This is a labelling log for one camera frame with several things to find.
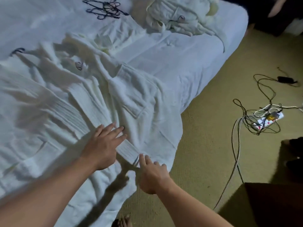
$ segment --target fitted sheet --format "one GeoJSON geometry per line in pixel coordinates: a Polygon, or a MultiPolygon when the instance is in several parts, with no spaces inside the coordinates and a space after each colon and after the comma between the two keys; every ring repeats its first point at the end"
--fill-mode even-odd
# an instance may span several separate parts
{"type": "MultiPolygon", "coordinates": [[[[120,9],[146,27],[149,0],[117,0],[120,9]]],[[[16,48],[35,49],[41,41],[60,42],[67,32],[94,34],[114,19],[98,20],[88,14],[82,0],[3,0],[0,6],[0,59],[16,48]]],[[[240,44],[248,16],[240,6],[220,1],[218,17],[229,44],[207,34],[186,36],[166,31],[151,33],[116,54],[116,57],[154,75],[167,84],[179,100],[183,112],[216,75],[240,44]]]]}

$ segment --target bare foot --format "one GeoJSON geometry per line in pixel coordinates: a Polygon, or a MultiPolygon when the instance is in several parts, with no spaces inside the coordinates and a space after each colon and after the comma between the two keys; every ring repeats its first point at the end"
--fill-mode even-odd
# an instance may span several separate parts
{"type": "Polygon", "coordinates": [[[131,218],[129,217],[129,215],[119,219],[118,227],[132,227],[131,218]]]}

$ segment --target hand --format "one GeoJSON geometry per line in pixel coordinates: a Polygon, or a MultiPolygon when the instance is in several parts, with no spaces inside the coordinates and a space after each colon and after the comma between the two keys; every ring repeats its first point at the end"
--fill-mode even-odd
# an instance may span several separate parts
{"type": "Polygon", "coordinates": [[[96,132],[87,142],[81,154],[81,158],[92,164],[95,170],[102,170],[114,164],[117,155],[116,147],[127,137],[124,134],[117,138],[124,127],[121,126],[112,130],[114,127],[115,123],[108,125],[106,128],[103,125],[97,127],[96,132]]]}
{"type": "Polygon", "coordinates": [[[172,182],[166,165],[160,166],[158,162],[152,162],[148,155],[139,155],[140,168],[142,170],[140,188],[148,194],[156,194],[159,189],[172,182]]]}

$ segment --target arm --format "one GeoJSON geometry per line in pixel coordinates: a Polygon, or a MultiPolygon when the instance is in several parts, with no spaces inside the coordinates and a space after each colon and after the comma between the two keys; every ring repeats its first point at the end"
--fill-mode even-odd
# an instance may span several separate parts
{"type": "Polygon", "coordinates": [[[0,226],[54,226],[85,180],[94,171],[115,162],[116,147],[126,139],[126,135],[117,138],[123,127],[111,131],[114,126],[99,126],[74,163],[4,204],[0,208],[0,226]]]}
{"type": "Polygon", "coordinates": [[[165,164],[152,163],[148,156],[142,154],[139,158],[142,168],[140,188],[148,194],[157,194],[176,227],[232,227],[220,215],[178,187],[170,178],[165,164]]]}

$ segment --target carpet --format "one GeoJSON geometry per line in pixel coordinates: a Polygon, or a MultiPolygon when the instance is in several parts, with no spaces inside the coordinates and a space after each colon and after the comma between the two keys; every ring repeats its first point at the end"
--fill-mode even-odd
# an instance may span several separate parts
{"type": "MultiPolygon", "coordinates": [[[[239,99],[246,109],[266,106],[268,100],[258,90],[253,75],[283,76],[277,67],[303,83],[303,37],[285,34],[275,38],[254,30],[182,114],[184,132],[171,177],[210,208],[218,201],[234,164],[231,131],[242,111],[232,100],[239,99]]],[[[273,81],[268,84],[277,92],[273,103],[302,105],[303,87],[273,81]]],[[[303,113],[293,109],[283,112],[278,134],[256,136],[241,128],[239,164],[245,182],[291,183],[285,177],[283,161],[292,157],[281,153],[280,142],[303,136],[303,113]]],[[[237,172],[216,211],[236,227],[256,226],[237,172]]],[[[139,189],[124,203],[119,215],[129,213],[134,227],[174,226],[157,196],[139,189]]]]}

